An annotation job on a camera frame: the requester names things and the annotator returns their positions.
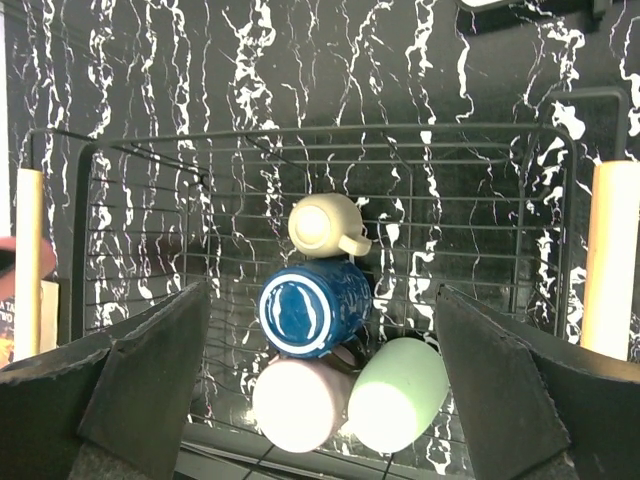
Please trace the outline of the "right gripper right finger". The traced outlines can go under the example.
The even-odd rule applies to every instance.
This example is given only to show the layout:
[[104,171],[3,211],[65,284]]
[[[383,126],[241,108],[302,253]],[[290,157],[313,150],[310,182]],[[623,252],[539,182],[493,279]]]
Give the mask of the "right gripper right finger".
[[638,478],[637,364],[446,285],[435,327],[476,478]]

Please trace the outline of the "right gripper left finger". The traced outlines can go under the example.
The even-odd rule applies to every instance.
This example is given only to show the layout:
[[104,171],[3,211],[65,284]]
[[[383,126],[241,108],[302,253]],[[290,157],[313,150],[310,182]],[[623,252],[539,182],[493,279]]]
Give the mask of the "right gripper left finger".
[[2,478],[172,478],[210,312],[194,283],[3,368]]

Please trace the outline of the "pink cup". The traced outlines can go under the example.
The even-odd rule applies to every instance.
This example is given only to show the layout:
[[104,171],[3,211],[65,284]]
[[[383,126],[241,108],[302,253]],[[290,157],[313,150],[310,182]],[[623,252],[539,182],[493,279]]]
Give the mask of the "pink cup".
[[1,281],[15,277],[18,266],[39,268],[41,278],[51,274],[56,266],[52,244],[45,238],[38,241],[21,241],[16,236],[1,237]]

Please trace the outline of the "dark blue mug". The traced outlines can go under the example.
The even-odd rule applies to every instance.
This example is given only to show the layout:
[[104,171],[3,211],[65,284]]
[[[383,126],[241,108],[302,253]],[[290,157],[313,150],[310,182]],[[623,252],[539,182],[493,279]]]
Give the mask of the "dark blue mug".
[[317,259],[273,274],[261,289],[257,317],[278,352],[316,359],[354,339],[372,306],[360,268],[346,259]]

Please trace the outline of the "light green cup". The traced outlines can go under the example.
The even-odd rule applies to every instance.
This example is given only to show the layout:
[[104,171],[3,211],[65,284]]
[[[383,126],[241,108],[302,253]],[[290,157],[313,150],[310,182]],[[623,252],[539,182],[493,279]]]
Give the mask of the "light green cup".
[[396,338],[385,343],[358,376],[348,423],[366,447],[395,453],[428,429],[448,391],[441,355],[422,340]]

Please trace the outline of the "Tale of Two Cities book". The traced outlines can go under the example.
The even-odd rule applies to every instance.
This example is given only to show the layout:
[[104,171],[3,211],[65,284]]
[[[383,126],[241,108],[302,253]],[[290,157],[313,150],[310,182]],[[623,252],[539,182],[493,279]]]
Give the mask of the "Tale of Two Cities book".
[[14,354],[14,299],[0,303],[0,368],[13,361]]

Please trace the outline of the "lilac mug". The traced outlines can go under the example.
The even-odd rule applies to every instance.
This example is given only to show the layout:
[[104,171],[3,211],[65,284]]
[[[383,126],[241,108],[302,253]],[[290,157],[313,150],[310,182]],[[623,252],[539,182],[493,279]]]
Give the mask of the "lilac mug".
[[320,359],[276,358],[259,374],[252,410],[259,429],[276,447],[307,453],[346,422],[355,377]]

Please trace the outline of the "beige mug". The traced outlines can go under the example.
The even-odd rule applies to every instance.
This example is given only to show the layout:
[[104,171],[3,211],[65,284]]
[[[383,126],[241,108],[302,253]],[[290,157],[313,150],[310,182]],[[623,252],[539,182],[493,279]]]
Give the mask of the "beige mug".
[[359,208],[339,193],[304,197],[296,203],[288,220],[292,243],[312,258],[367,255],[372,241],[364,236],[363,229]]

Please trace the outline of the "black marble mat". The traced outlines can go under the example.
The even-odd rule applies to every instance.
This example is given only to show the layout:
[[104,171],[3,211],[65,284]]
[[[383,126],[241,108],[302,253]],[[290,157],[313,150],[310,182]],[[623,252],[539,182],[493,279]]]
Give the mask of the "black marble mat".
[[[361,123],[516,121],[554,91],[618,87],[629,98],[615,155],[587,136],[577,195],[595,167],[639,160],[639,5],[522,1],[467,12],[455,1],[5,1],[12,170],[30,131],[127,136]],[[70,291],[77,159],[53,153],[44,234]],[[574,290],[579,346],[587,229]]]

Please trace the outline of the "white whiteboard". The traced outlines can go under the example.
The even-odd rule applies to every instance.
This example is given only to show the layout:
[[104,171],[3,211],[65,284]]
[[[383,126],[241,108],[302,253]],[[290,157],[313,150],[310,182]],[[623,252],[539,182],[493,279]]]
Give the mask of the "white whiteboard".
[[469,12],[480,12],[519,3],[521,0],[457,0],[459,6]]

